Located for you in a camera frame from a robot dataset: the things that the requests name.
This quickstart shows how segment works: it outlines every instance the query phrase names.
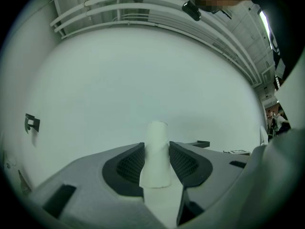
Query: ceiling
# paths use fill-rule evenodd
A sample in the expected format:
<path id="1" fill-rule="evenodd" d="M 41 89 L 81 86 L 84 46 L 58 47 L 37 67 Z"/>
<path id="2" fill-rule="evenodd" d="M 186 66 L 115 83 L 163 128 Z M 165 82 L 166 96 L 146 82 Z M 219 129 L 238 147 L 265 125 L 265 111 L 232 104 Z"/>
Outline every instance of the ceiling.
<path id="1" fill-rule="evenodd" d="M 244 1 L 225 9 L 226 14 L 201 11 L 202 18 L 196 22 L 181 10 L 186 1 L 54 0 L 59 17 L 51 26 L 63 40 L 88 30 L 118 25 L 140 24 L 172 30 L 204 43 L 230 61 L 264 105 L 276 101 L 273 54 L 258 15 L 260 7 Z"/>

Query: gray surface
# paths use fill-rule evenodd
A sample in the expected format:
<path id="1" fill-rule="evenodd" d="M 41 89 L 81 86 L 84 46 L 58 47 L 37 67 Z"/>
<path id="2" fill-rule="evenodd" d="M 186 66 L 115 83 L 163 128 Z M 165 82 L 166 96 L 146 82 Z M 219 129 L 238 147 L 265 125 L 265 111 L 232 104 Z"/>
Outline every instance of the gray surface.
<path id="1" fill-rule="evenodd" d="M 177 143 L 182 147 L 207 158 L 213 166 L 212 174 L 198 187 L 187 189 L 189 199 L 207 210 L 234 183 L 242 172 L 242 168 L 230 165 L 233 160 L 247 163 L 249 156 L 232 155 Z"/>
<path id="2" fill-rule="evenodd" d="M 103 180 L 104 163 L 136 145 L 75 160 L 34 190 L 30 199 L 43 206 L 61 184 L 72 185 L 76 192 L 59 219 L 73 228 L 164 228 L 141 197 L 120 196 Z"/>
<path id="3" fill-rule="evenodd" d="M 208 158 L 211 176 L 188 188 L 190 200 L 205 212 L 182 229 L 243 229 L 260 226 L 291 195 L 304 167 L 305 130 L 290 131 L 257 147 L 251 156 L 231 155 L 178 143 Z M 77 187 L 60 217 L 73 228 L 164 228 L 142 198 L 116 194 L 102 178 L 106 160 L 135 145 L 78 159 L 55 174 L 30 196 L 43 206 L 61 184 Z M 229 164 L 247 162 L 244 169 Z"/>
<path id="4" fill-rule="evenodd" d="M 179 228 L 259 228 L 297 185 L 305 164 L 304 143 L 305 129 L 292 130 L 274 138 L 268 146 L 254 149 L 244 170 L 225 194 Z"/>

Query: black panel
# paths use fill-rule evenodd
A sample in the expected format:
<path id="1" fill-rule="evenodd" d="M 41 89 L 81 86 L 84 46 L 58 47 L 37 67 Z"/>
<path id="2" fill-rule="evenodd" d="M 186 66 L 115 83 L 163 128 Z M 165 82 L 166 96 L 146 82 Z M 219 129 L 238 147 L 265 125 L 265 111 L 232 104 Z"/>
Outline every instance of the black panel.
<path id="1" fill-rule="evenodd" d="M 210 146 L 210 142 L 207 141 L 197 141 L 196 143 L 187 143 L 188 145 L 205 148 Z"/>
<path id="2" fill-rule="evenodd" d="M 139 183 L 144 164 L 144 143 L 139 143 L 108 160 L 102 168 L 102 176 L 107 185 L 118 194 L 143 197 Z"/>
<path id="3" fill-rule="evenodd" d="M 29 133 L 31 127 L 33 127 L 37 132 L 39 132 L 39 126 L 40 126 L 39 119 L 35 119 L 35 117 L 30 114 L 25 114 L 24 128 L 27 133 Z"/>
<path id="4" fill-rule="evenodd" d="M 75 190 L 76 187 L 74 186 L 62 185 L 43 206 L 43 209 L 55 218 L 58 218 Z"/>
<path id="5" fill-rule="evenodd" d="M 196 187 L 212 173 L 212 163 L 205 157 L 170 142 L 170 162 L 182 185 Z"/>
<path id="6" fill-rule="evenodd" d="M 183 190 L 180 208 L 177 216 L 177 226 L 200 215 L 204 210 L 195 202 L 189 200 L 186 190 Z"/>
<path id="7" fill-rule="evenodd" d="M 229 164 L 232 165 L 232 166 L 240 167 L 240 168 L 244 168 L 246 166 L 246 163 L 240 162 L 240 161 L 236 161 L 236 160 L 231 161 Z"/>

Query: person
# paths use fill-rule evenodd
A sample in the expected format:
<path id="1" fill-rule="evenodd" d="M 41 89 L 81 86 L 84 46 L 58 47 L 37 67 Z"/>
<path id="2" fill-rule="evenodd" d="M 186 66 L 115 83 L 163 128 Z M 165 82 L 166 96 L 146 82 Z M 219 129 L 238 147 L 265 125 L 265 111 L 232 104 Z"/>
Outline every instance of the person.
<path id="1" fill-rule="evenodd" d="M 268 118 L 272 119 L 272 117 L 273 117 L 273 112 L 268 110 Z"/>
<path id="2" fill-rule="evenodd" d="M 271 119 L 270 134 L 272 136 L 275 136 L 276 135 L 276 130 L 278 130 L 278 129 L 277 129 L 276 120 L 275 120 L 275 113 L 273 112 L 273 116 L 272 116 L 272 119 Z"/>
<path id="3" fill-rule="evenodd" d="M 279 109 L 278 114 L 275 117 L 276 127 L 277 127 L 275 131 L 277 135 L 283 132 L 287 132 L 290 129 L 289 121 L 285 120 L 283 115 L 284 115 L 284 111 L 282 109 Z"/>
<path id="4" fill-rule="evenodd" d="M 223 9 L 234 6 L 244 0 L 193 0 L 192 2 L 204 11 Z M 283 80 L 296 65 L 305 46 L 305 33 L 303 24 L 296 18 L 300 16 L 303 0 L 251 0 L 258 4 L 274 34 L 280 52 L 280 57 L 285 65 Z"/>

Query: black slot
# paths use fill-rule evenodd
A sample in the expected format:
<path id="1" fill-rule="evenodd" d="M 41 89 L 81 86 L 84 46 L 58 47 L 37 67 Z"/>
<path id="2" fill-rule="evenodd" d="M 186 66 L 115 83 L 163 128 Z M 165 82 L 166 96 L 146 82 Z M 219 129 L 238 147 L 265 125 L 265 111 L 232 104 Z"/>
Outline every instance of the black slot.
<path id="1" fill-rule="evenodd" d="M 246 166 L 246 163 L 234 160 L 230 162 L 230 165 L 244 168 Z"/>
<path id="2" fill-rule="evenodd" d="M 192 145 L 195 147 L 206 148 L 210 146 L 210 142 L 207 141 L 197 141 L 196 143 L 187 143 L 188 145 Z"/>
<path id="3" fill-rule="evenodd" d="M 177 226 L 194 219 L 203 212 L 204 210 L 200 206 L 189 200 L 186 190 L 183 190 L 179 213 L 177 216 Z"/>
<path id="4" fill-rule="evenodd" d="M 71 185 L 62 185 L 48 200 L 43 209 L 50 215 L 58 218 L 69 199 L 75 192 L 76 187 Z"/>

